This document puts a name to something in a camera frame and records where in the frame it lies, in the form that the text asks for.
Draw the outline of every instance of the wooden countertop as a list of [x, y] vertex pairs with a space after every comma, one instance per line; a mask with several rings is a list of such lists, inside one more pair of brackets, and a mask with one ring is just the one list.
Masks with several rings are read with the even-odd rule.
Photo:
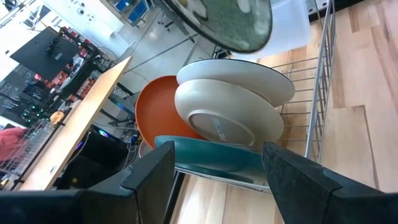
[[51, 188], [131, 60], [125, 59], [99, 77], [19, 190]]

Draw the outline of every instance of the wooden floor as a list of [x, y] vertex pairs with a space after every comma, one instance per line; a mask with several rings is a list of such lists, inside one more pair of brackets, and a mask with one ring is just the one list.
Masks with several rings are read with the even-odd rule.
[[[398, 1], [367, 0], [337, 12], [337, 48], [322, 164], [385, 192], [398, 191]], [[321, 29], [312, 24], [311, 44], [258, 62], [267, 66], [316, 57]], [[313, 73], [292, 76], [307, 77]], [[296, 89], [312, 88], [297, 82]], [[311, 99], [312, 92], [296, 94]], [[308, 105], [284, 111], [308, 110]], [[306, 124], [308, 117], [284, 117]], [[305, 136], [285, 130], [284, 138]], [[303, 143], [283, 142], [303, 153]], [[283, 223], [271, 195], [227, 186], [198, 177], [185, 179], [172, 223]]]

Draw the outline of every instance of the white plate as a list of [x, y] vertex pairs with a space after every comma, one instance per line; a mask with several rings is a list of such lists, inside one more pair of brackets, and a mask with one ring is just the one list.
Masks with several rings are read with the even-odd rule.
[[209, 59], [184, 66], [177, 74], [178, 84], [189, 80], [211, 79], [239, 85], [265, 98], [273, 107], [291, 100], [293, 83], [283, 74], [257, 63]]
[[198, 134], [216, 142], [260, 149], [276, 141], [284, 122], [267, 101], [240, 86], [218, 80], [190, 80], [177, 88], [175, 107]]

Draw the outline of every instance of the white floor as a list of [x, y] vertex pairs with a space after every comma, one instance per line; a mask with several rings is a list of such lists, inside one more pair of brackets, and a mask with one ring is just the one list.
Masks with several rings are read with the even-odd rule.
[[[140, 28], [126, 24], [119, 33], [126, 42], [132, 43], [118, 61], [130, 55], [133, 57], [127, 72], [120, 81], [133, 93], [141, 91], [153, 79], [164, 75], [176, 75], [193, 47], [193, 42], [176, 26], [171, 25], [170, 31], [167, 32], [163, 25], [158, 24], [157, 21], [161, 15], [159, 9], [153, 9], [145, 16], [145, 23], [139, 24]], [[169, 22], [166, 17], [163, 21], [165, 24]], [[187, 27], [187, 30], [194, 40], [199, 38], [199, 35], [191, 28]], [[210, 58], [214, 47], [214, 44], [200, 37], [199, 47], [195, 49], [189, 62]], [[109, 100], [103, 109], [118, 119], [127, 117], [127, 113], [121, 111]], [[105, 125], [108, 125], [110, 121], [103, 114], [99, 114], [95, 119], [96, 123]], [[102, 128], [117, 137], [123, 132], [110, 127], [102, 126]]]

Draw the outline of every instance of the wire dish rack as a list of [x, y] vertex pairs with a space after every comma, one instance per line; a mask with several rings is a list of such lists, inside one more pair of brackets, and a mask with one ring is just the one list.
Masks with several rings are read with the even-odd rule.
[[[316, 0], [313, 0], [313, 4], [319, 9]], [[319, 22], [320, 27], [322, 27], [322, 37], [318, 43], [318, 56], [278, 65], [273, 69], [289, 78], [296, 87], [293, 99], [276, 108], [285, 123], [284, 134], [277, 143], [319, 163], [322, 156], [324, 124], [336, 47], [335, 1], [329, 0], [324, 18], [321, 18], [319, 12], [317, 12], [317, 16], [318, 21], [316, 22]], [[198, 43], [199, 40], [194, 43], [184, 65], [192, 62], [191, 58]], [[262, 185], [249, 184], [180, 168], [177, 168], [177, 170], [229, 185], [271, 194], [266, 182]]]
[[24, 175], [56, 128], [50, 121], [41, 119], [25, 132], [25, 135], [9, 153], [8, 157], [0, 161], [0, 172], [2, 174], [0, 189], [5, 188], [5, 186], [8, 189], [8, 186], [14, 185], [14, 180], [18, 180]]

